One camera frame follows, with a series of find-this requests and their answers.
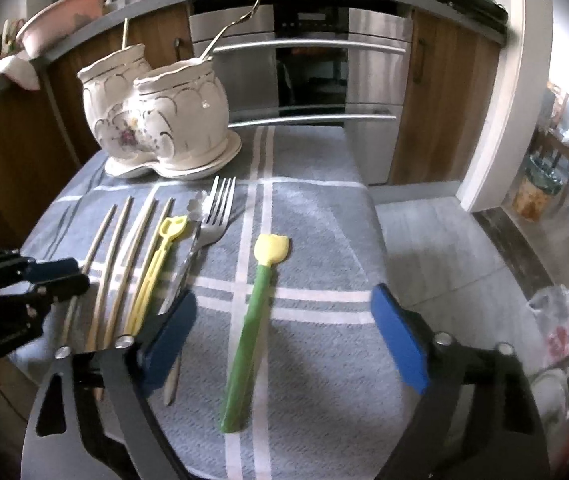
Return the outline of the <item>wooden chopstick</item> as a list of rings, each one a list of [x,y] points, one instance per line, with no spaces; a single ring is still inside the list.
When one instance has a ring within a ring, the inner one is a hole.
[[[132,208],[133,200],[132,196],[128,196],[124,201],[122,211],[115,224],[108,251],[106,252],[106,260],[104,260],[104,268],[99,282],[96,303],[94,304],[94,315],[92,315],[91,325],[86,339],[85,350],[87,352],[94,352],[98,347],[100,324],[103,316],[103,310],[106,307],[106,297],[108,296],[108,288],[113,271],[115,256],[129,216],[130,208]]]
[[[132,325],[132,321],[134,320],[136,303],[138,301],[138,297],[140,296],[140,292],[142,289],[144,278],[146,277],[147,270],[149,270],[149,266],[150,266],[153,254],[156,250],[156,247],[158,247],[158,237],[160,237],[160,229],[161,229],[162,223],[163,223],[164,219],[167,217],[167,214],[170,213],[170,209],[172,209],[172,207],[173,207],[173,202],[174,202],[173,197],[170,197],[168,200],[166,200],[166,203],[164,204],[162,211],[161,211],[160,215],[158,216],[158,222],[156,222],[156,224],[155,224],[153,234],[150,238],[150,243],[147,247],[146,254],[144,255],[144,258],[142,260],[142,266],[140,269],[139,281],[138,281],[138,283],[134,289],[134,292],[132,293],[132,298],[130,298],[130,301],[129,301],[127,318],[126,318],[126,322],[125,322],[125,333],[129,333],[132,330],[130,328],[130,325]]]
[[[86,258],[84,260],[84,264],[82,266],[82,272],[83,274],[87,274],[89,272],[89,269],[91,267],[91,263],[92,261],[94,261],[94,256],[96,255],[96,252],[100,246],[101,240],[104,236],[104,234],[106,234],[106,229],[108,228],[108,226],[110,225],[110,222],[115,214],[115,210],[116,210],[116,206],[112,205],[110,207],[110,209],[108,211],[106,211],[106,214],[104,215],[100,226],[98,227],[98,230],[96,232],[96,234],[94,234],[94,238],[91,241],[91,244],[89,246]],[[78,296],[74,296],[71,300],[70,300],[70,304],[68,305],[68,312],[66,312],[65,315],[65,320],[64,320],[64,324],[63,324],[63,328],[62,328],[62,335],[61,335],[61,339],[60,339],[60,345],[62,347],[67,346],[68,345],[68,338],[70,338],[70,331],[72,328],[72,324],[75,318],[75,312],[76,312],[76,308],[78,305]]]
[[[130,230],[130,240],[126,245],[126,250],[124,251],[124,256],[122,257],[120,265],[122,272],[118,274],[120,281],[117,283],[116,294],[111,306],[108,320],[106,321],[106,330],[104,331],[104,336],[101,344],[102,349],[106,349],[112,344],[115,330],[117,329],[118,320],[120,319],[121,306],[125,297],[130,274],[132,274],[132,267],[136,261],[139,245],[144,233],[146,232],[147,225],[155,207],[155,203],[156,200],[154,198],[154,194],[151,193],[144,201],[141,210],[139,211],[138,217],[132,226],[132,229]]]

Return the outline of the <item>silver fork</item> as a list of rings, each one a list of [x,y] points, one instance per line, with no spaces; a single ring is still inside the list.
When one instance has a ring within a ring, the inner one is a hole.
[[[201,231],[196,248],[196,256],[204,247],[213,245],[222,238],[228,228],[232,204],[234,203],[234,191],[236,190],[236,178],[214,177],[207,201],[204,206],[204,217],[201,222]]]

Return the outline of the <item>green yellow plastic spoon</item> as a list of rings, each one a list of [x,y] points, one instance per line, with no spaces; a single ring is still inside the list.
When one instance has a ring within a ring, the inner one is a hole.
[[[255,243],[254,258],[257,262],[255,281],[222,404],[220,429],[224,434],[234,434],[244,426],[252,396],[256,347],[266,312],[272,267],[284,261],[289,252],[290,238],[285,235],[263,233]]]

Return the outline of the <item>silver flower spoon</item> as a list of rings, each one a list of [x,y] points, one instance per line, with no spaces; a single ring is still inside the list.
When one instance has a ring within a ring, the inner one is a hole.
[[[181,266],[178,270],[176,280],[167,289],[167,294],[162,303],[161,309],[158,311],[159,314],[165,313],[173,301],[181,294],[182,289],[185,288],[185,284],[190,272],[194,258],[196,258],[196,245],[198,244],[198,239],[201,231],[201,222],[204,217],[204,206],[207,201],[207,194],[205,192],[199,192],[196,197],[194,197],[188,203],[188,220],[194,223],[191,236],[191,245],[189,247],[188,254],[184,261],[182,261]],[[170,406],[174,402],[178,376],[180,367],[180,356],[176,356],[173,366],[168,373],[165,384],[163,387],[163,403],[165,406]]]

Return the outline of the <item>grey plaid table cloth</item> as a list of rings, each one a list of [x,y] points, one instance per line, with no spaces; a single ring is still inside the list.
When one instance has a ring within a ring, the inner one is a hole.
[[[414,407],[374,324],[387,279],[372,198],[339,128],[240,131],[220,177],[236,180],[229,226],[188,282],[198,317],[181,354],[176,398],[150,399],[175,453],[203,479],[372,479]],[[228,370],[264,233],[290,240],[274,269],[246,427],[220,429]]]

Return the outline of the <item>plastic bag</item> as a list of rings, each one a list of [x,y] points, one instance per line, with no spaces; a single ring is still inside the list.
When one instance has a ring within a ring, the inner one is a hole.
[[[553,285],[531,297],[527,307],[534,315],[543,340],[543,366],[569,356],[569,288]]]

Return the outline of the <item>white pink towel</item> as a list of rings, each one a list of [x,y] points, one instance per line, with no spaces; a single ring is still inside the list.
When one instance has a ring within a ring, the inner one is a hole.
[[[0,76],[4,76],[24,90],[38,91],[40,82],[34,66],[24,58],[9,55],[0,58]]]

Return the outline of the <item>white floral ceramic utensil holder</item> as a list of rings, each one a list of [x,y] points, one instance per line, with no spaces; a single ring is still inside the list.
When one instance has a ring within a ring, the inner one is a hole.
[[[170,180],[199,180],[240,152],[211,58],[152,68],[146,47],[134,44],[82,68],[77,78],[86,122],[108,154],[104,171],[110,177],[154,172]]]

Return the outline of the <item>floral trash bin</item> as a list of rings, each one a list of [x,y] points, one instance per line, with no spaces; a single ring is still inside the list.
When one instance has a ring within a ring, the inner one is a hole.
[[[524,175],[513,198],[512,208],[523,219],[537,222],[562,188],[562,180],[555,169],[542,158],[531,155],[524,166]]]

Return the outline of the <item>pink basin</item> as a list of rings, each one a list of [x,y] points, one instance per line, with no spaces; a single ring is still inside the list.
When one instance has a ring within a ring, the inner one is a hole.
[[[16,34],[29,58],[38,58],[62,39],[103,15],[106,0],[59,0],[32,16]]]

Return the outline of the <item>stainless steel oven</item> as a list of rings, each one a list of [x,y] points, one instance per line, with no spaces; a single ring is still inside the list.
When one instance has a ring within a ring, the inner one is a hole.
[[[231,125],[340,126],[365,183],[386,183],[405,103],[411,19],[275,1],[232,26],[244,12],[190,18],[194,52],[213,58]]]

